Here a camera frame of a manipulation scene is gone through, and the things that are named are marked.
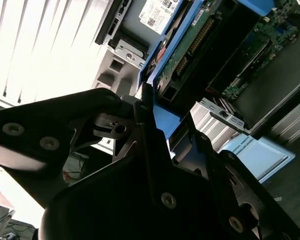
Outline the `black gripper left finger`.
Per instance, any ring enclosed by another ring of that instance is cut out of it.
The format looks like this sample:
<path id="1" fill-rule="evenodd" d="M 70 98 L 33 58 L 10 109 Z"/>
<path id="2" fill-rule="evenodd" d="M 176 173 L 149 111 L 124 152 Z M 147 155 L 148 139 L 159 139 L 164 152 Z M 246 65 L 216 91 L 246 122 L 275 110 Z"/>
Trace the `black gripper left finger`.
<path id="1" fill-rule="evenodd" d="M 0 166 L 50 179 L 70 153 L 108 137 L 115 143 L 111 160 L 50 207 L 179 209 L 178 169 L 155 125 L 153 107 L 153 90 L 145 83 L 138 97 L 97 88 L 0 110 Z"/>

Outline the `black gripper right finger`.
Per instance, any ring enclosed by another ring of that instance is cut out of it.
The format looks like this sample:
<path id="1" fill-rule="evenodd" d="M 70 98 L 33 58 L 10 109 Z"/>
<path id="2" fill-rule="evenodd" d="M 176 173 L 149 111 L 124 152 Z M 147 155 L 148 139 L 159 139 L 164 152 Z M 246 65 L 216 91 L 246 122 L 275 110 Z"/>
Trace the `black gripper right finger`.
<path id="1" fill-rule="evenodd" d="M 227 240 L 300 240 L 300 228 L 229 150 L 216 152 L 210 139 L 195 127 L 190 113 L 184 118 L 188 138 L 204 154 L 218 220 Z"/>

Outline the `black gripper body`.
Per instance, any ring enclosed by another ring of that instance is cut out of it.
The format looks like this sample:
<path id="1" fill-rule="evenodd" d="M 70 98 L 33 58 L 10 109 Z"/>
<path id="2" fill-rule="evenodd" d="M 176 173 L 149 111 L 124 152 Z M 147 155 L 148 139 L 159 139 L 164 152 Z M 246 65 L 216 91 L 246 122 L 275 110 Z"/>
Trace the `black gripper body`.
<path id="1" fill-rule="evenodd" d="M 237 240 L 219 219 L 206 179 L 162 169 L 150 186 L 143 159 L 125 157 L 63 190 L 49 204 L 41 240 Z"/>

